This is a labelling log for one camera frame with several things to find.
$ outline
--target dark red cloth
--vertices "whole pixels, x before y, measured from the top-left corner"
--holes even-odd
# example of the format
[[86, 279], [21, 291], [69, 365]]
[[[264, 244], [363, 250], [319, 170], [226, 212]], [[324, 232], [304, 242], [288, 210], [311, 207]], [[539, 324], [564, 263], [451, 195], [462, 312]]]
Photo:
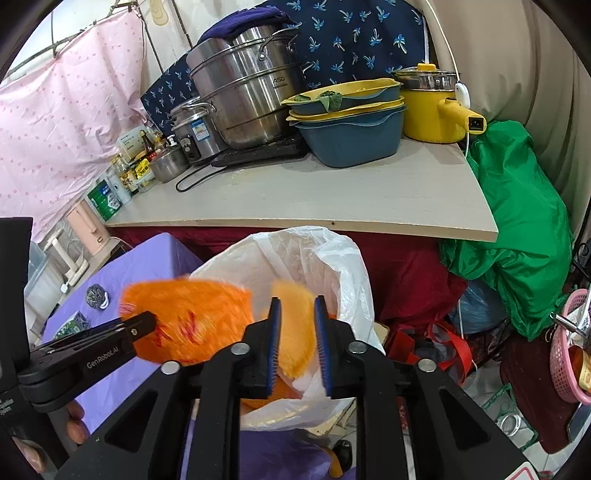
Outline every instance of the dark red cloth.
[[538, 432], [546, 453], [569, 444], [567, 425], [577, 404], [566, 403], [556, 393], [550, 375], [550, 343], [544, 335], [528, 342], [513, 333], [502, 352], [501, 380], [513, 386], [515, 400], [531, 427]]
[[[123, 227], [113, 235], [138, 245], [168, 232], [201, 260], [207, 261], [252, 233], [275, 229], [241, 227]], [[435, 238], [387, 233], [339, 232], [361, 250], [374, 298], [375, 319], [388, 325], [427, 327], [447, 315], [466, 289], [466, 281], [448, 272], [439, 260]]]

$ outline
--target dish towel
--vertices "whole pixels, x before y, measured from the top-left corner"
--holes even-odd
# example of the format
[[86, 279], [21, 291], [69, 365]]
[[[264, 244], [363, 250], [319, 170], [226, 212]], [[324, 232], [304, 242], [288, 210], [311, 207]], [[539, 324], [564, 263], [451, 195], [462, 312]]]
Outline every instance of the dish towel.
[[197, 42], [200, 44], [210, 38], [232, 39], [244, 33], [249, 28], [262, 25], [291, 24], [293, 21], [277, 7], [255, 7], [240, 10], [222, 18], [214, 26], [205, 31]]
[[168, 67], [142, 95], [146, 112], [166, 137], [174, 133], [168, 114], [181, 103], [199, 96], [189, 76], [187, 53]]
[[268, 0], [299, 27], [297, 57], [312, 90], [335, 83], [393, 77], [429, 63], [427, 26], [404, 0]]

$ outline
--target green can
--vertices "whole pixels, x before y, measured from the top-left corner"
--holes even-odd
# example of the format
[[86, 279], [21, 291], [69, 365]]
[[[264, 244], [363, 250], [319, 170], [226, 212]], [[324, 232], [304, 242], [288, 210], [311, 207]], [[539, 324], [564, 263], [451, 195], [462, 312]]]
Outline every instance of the green can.
[[111, 218], [121, 207], [121, 202], [117, 195], [109, 188], [107, 182], [102, 180], [88, 194], [92, 205], [96, 207], [105, 222]]

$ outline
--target metal pipe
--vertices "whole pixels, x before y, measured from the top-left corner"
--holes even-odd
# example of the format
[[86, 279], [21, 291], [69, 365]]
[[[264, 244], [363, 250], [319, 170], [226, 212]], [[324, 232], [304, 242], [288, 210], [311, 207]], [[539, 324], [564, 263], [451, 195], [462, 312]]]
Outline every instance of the metal pipe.
[[144, 23], [146, 35], [148, 36], [148, 41], [150, 42], [150, 46], [152, 47], [152, 51], [154, 52], [154, 56], [156, 57], [156, 61], [158, 62], [158, 67], [160, 67], [160, 72], [164, 73], [164, 69], [162, 68], [162, 64], [160, 63], [160, 59], [158, 58], [158, 54], [156, 53], [156, 47], [154, 46], [154, 42], [152, 41], [152, 36], [150, 35], [150, 31], [148, 30], [148, 24], [146, 23], [146, 19], [144, 18], [144, 14], [142, 13], [142, 9], [139, 7], [139, 5], [138, 5], [138, 12], [139, 12], [140, 19]]
[[53, 39], [53, 10], [51, 11], [51, 46], [53, 47], [53, 58], [56, 58], [56, 41]]
[[189, 42], [189, 47], [193, 48], [193, 42], [191, 42], [191, 37], [189, 37], [189, 34], [187, 33], [187, 29], [184, 26], [183, 19], [181, 18], [181, 14], [178, 11], [178, 6], [176, 3], [176, 0], [170, 0], [170, 1], [173, 4], [174, 11], [177, 14], [178, 22], [181, 24], [181, 28], [183, 29], [183, 33], [185, 34], [185, 37], [187, 37], [187, 41]]
[[21, 68], [23, 68], [27, 63], [29, 63], [31, 60], [35, 60], [37, 57], [40, 57], [41, 55], [43, 55], [45, 52], [47, 51], [51, 51], [53, 50], [55, 47], [59, 47], [60, 45], [64, 44], [64, 43], [68, 43], [69, 41], [74, 40], [78, 35], [80, 35], [84, 30], [80, 30], [78, 33], [75, 33], [74, 35], [70, 35], [69, 37], [64, 38], [63, 40], [59, 40], [57, 42], [55, 42], [53, 45], [49, 45], [48, 47], [44, 48], [43, 50], [38, 51], [37, 53], [31, 55], [29, 58], [23, 60], [21, 63], [19, 63], [16, 67], [14, 67], [13, 69], [8, 70], [8, 72], [6, 73], [6, 76], [12, 75], [13, 73], [15, 73], [17, 70], [20, 70]]
[[119, 5], [119, 2], [121, 2], [121, 0], [115, 0], [115, 3], [113, 5], [111, 5], [111, 8], [109, 8], [109, 13], [108, 13], [107, 17], [110, 17], [111, 15], [113, 15], [113, 12], [114, 12], [115, 8], [117, 8], [117, 5]]
[[587, 337], [587, 334], [584, 331], [582, 331], [577, 324], [571, 322], [567, 317], [552, 312], [550, 313], [550, 320], [566, 328], [569, 332], [578, 333], [581, 337], [583, 337], [583, 339]]

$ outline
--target human hand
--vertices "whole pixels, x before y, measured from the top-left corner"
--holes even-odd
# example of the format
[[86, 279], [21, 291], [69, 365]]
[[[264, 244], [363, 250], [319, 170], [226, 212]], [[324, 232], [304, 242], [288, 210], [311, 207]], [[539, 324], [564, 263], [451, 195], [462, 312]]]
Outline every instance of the human hand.
[[[66, 426], [68, 437], [70, 437], [75, 444], [82, 445], [90, 436], [88, 428], [82, 421], [85, 413], [84, 409], [76, 400], [68, 403], [66, 409], [70, 415], [70, 420], [68, 420]], [[24, 443], [16, 437], [12, 437], [12, 439], [35, 471], [37, 473], [43, 473], [46, 469], [46, 465], [42, 454], [36, 448]]]

